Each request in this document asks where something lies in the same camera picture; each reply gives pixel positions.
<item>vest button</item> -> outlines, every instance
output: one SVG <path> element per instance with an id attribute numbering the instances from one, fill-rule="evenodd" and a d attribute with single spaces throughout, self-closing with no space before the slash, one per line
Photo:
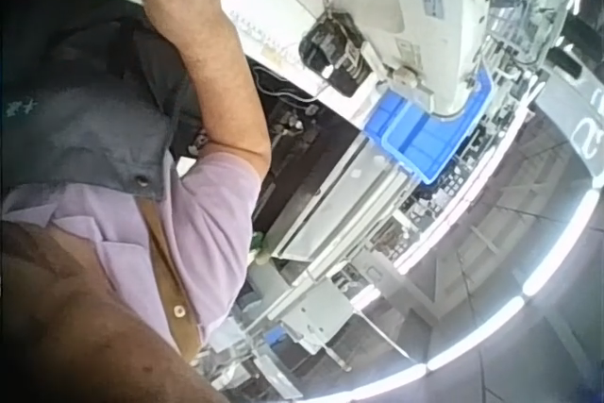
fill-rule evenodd
<path id="1" fill-rule="evenodd" d="M 146 188 L 149 185 L 149 178 L 146 176 L 138 175 L 134 178 L 139 186 L 142 188 Z"/>
<path id="2" fill-rule="evenodd" d="M 182 307 L 182 306 L 175 306 L 174 307 L 174 316 L 176 318 L 182 318 L 186 314 L 187 314 L 187 311 L 185 311 L 184 307 Z"/>

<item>brown strap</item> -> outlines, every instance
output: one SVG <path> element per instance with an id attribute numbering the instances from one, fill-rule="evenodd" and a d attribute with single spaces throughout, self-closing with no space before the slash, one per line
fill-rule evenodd
<path id="1" fill-rule="evenodd" d="M 158 283 L 159 298 L 166 313 L 170 333 L 182 357 L 186 361 L 192 361 L 201 349 L 199 327 L 189 297 L 172 261 L 159 218 L 159 207 L 155 201 L 146 198 L 138 198 L 137 203 L 149 230 L 153 273 Z"/>

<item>pink shirt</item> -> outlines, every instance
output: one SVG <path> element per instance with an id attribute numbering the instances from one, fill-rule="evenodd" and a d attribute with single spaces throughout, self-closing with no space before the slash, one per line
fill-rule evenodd
<path id="1" fill-rule="evenodd" d="M 164 230 L 207 338 L 228 315 L 245 279 L 260 178 L 227 153 L 199 160 L 183 178 L 166 154 L 163 173 Z M 2 218 L 53 224 L 91 240 L 117 294 L 175 346 L 151 266 L 149 234 L 132 195 L 85 184 L 24 185 L 8 195 Z"/>

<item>blue box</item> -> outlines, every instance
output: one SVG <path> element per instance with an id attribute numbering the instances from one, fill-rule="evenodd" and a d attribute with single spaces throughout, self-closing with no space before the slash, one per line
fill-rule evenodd
<path id="1" fill-rule="evenodd" d="M 486 69 L 478 71 L 477 89 L 455 120 L 430 116 L 394 92 L 386 92 L 363 129 L 383 150 L 427 184 L 451 160 L 461 142 L 476 128 L 488 107 L 493 81 Z"/>

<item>shirt sleeve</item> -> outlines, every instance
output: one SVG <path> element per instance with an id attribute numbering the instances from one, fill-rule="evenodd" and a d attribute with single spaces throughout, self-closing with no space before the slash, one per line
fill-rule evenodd
<path id="1" fill-rule="evenodd" d="M 260 177 L 245 160 L 210 154 L 170 175 L 166 236 L 207 337 L 228 315 L 247 270 Z"/>

